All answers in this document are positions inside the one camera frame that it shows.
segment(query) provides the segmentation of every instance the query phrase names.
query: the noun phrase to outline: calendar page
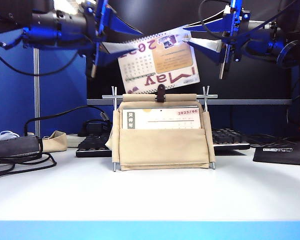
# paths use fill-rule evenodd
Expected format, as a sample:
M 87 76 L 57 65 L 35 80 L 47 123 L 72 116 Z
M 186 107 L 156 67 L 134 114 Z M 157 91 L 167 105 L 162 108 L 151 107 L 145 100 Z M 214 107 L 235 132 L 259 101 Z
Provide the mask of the calendar page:
M 125 92 L 150 94 L 200 82 L 194 49 L 183 39 L 190 31 L 178 27 L 130 41 L 137 50 L 118 58 Z
M 197 106 L 122 110 L 122 129 L 200 129 Z

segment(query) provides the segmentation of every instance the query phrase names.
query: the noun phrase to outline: spiral binding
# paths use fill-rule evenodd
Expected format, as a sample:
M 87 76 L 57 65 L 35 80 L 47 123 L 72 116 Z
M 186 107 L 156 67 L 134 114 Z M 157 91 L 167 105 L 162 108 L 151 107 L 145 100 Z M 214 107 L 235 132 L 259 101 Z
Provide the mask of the spiral binding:
M 124 44 L 140 43 L 140 42 L 143 42 L 145 40 L 158 38 L 158 37 L 161 37 L 161 36 L 165 36 L 167 34 L 168 34 L 167 32 L 156 33 L 156 34 L 152 34 L 152 35 L 149 35 L 149 36 L 143 36 L 141 38 L 135 38 L 135 39 L 132 39 L 132 40 L 124 41 L 123 43 Z

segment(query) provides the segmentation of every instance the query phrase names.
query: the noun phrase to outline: metal pole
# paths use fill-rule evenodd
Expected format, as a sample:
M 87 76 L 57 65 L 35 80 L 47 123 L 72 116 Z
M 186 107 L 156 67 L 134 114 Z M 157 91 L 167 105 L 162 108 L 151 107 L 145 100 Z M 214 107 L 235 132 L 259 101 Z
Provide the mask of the metal pole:
M 33 73 L 38 75 L 40 73 L 40 63 L 39 63 L 39 49 L 33 49 Z M 40 117 L 40 77 L 33 77 L 33 88 L 34 88 L 34 117 Z M 40 121 L 35 121 L 34 123 L 35 135 L 40 137 Z

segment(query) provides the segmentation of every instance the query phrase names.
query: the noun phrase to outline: fabric pocket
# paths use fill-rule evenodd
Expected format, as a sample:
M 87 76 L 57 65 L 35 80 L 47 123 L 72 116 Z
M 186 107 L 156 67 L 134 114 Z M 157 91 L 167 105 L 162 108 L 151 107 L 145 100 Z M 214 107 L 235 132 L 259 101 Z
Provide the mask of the fabric pocket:
M 209 150 L 203 128 L 120 129 L 122 166 L 208 164 Z

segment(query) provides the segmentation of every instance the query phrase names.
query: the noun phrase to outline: may calendar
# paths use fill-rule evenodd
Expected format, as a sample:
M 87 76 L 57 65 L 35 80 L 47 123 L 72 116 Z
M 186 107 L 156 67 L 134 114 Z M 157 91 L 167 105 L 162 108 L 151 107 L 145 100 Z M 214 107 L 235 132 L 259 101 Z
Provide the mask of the may calendar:
M 150 94 L 200 82 L 194 49 L 183 39 L 191 33 L 178 27 L 135 39 L 136 50 L 118 58 L 125 92 Z

